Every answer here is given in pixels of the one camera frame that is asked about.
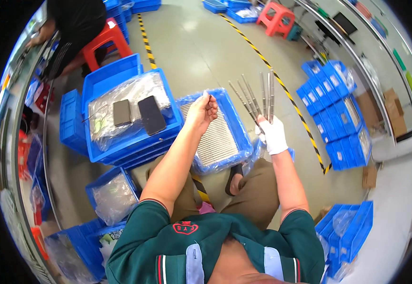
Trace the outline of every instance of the gloved hand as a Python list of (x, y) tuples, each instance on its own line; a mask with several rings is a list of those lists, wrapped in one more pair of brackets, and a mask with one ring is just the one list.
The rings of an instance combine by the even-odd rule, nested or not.
[(261, 133), (258, 126), (255, 127), (255, 133), (260, 137), (260, 140), (266, 144), (267, 151), (270, 155), (276, 155), (288, 150), (285, 139), (285, 128), (276, 116), (274, 116), (274, 120), (272, 124), (270, 124), (265, 117), (259, 115), (258, 123), (265, 134)]

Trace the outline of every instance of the worker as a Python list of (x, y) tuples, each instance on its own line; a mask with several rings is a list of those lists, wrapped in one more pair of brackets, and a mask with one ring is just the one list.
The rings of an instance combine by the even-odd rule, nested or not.
[[(199, 214), (189, 173), (201, 136), (217, 118), (205, 91), (165, 156), (150, 169), (139, 204), (105, 265), (109, 283), (319, 283), (324, 253), (302, 184), (288, 152), (283, 123), (258, 121), (272, 164), (235, 174), (231, 203)], [(280, 228), (266, 230), (281, 205)]]
[[(51, 80), (66, 75), (82, 66), (82, 76), (90, 73), (81, 49), (91, 42), (105, 27), (106, 7), (102, 0), (48, 0), (47, 20), (26, 47), (44, 43), (59, 30), (61, 39), (48, 62), (42, 80)], [(100, 65), (106, 56), (106, 48), (95, 50)]]

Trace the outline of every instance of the yellow black hazard tape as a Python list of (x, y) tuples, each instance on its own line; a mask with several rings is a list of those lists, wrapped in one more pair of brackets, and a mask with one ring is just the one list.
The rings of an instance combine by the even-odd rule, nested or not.
[[(266, 66), (269, 69), (272, 69), (272, 66), (269, 64), (269, 62), (267, 62), (266, 58), (264, 58), (264, 56), (260, 53), (260, 51), (253, 45), (253, 43), (243, 34), (243, 32), (239, 31), (239, 29), (230, 21), (228, 20), (228, 18), (225, 17), (225, 15), (223, 14), (219, 14), (220, 16), (223, 17), (223, 19), (225, 19), (228, 24), (230, 24), (230, 26), (232, 26), (243, 38), (244, 40), (253, 48), (253, 50), (260, 56), (260, 58), (263, 60), (263, 62), (266, 64)], [(282, 80), (280, 80), (280, 77), (277, 75), (277, 73), (274, 71), (274, 76), (277, 78), (277, 81), (280, 83), (280, 85), (282, 86), (283, 90), (285, 91), (286, 95), (288, 96), (289, 100), (291, 101), (291, 103), (294, 106), (294, 109), (296, 110), (297, 114), (300, 117), (300, 120), (302, 121), (302, 124), (304, 125), (305, 130), (307, 131), (307, 134), (310, 137), (310, 141), (312, 142), (313, 148), (315, 148), (315, 152), (317, 153), (317, 158), (318, 161), (320, 162), (320, 166), (321, 169), (323, 170), (323, 174), (326, 174), (329, 172), (329, 170), (332, 168), (332, 164), (330, 164), (328, 167), (324, 167), (323, 165), (323, 160), (321, 159), (320, 156), (320, 152), (318, 151), (317, 148), (317, 144), (315, 143), (315, 140), (313, 139), (313, 136), (310, 132), (309, 126), (307, 125), (307, 123), (304, 120), (304, 117), (302, 116), (302, 114), (300, 113), (299, 108), (297, 107), (296, 103), (293, 100), (293, 97), (291, 96), (290, 92), (288, 91), (288, 89), (285, 87), (285, 85), (283, 84)]]
[(140, 22), (141, 35), (143, 36), (143, 42), (145, 43), (146, 52), (148, 54), (150, 66), (152, 69), (155, 69), (157, 68), (157, 65), (155, 64), (154, 55), (152, 54), (152, 50), (150, 49), (149, 40), (146, 34), (145, 26), (143, 24), (143, 18), (141, 18), (141, 14), (138, 14), (138, 21)]

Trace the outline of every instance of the black phone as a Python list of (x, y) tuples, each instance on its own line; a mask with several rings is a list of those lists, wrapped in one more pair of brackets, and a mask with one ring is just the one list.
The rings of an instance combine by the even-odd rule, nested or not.
[(154, 135), (166, 128), (166, 122), (158, 109), (154, 96), (149, 96), (138, 102), (141, 119), (148, 135)]

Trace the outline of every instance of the cardboard box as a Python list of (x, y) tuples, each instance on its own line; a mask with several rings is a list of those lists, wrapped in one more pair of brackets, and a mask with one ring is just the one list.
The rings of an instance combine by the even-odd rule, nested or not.
[(356, 102), (368, 128), (377, 126), (379, 125), (380, 121), (383, 121), (381, 111), (376, 104), (375, 97), (370, 90), (367, 90), (364, 93), (358, 95), (356, 97)]
[(362, 169), (362, 188), (375, 188), (376, 187), (376, 174), (378, 170), (375, 166), (367, 166)]
[(392, 131), (395, 137), (407, 133), (407, 125), (403, 118), (402, 104), (393, 88), (383, 93), (385, 98), (385, 107), (389, 120), (391, 121)]

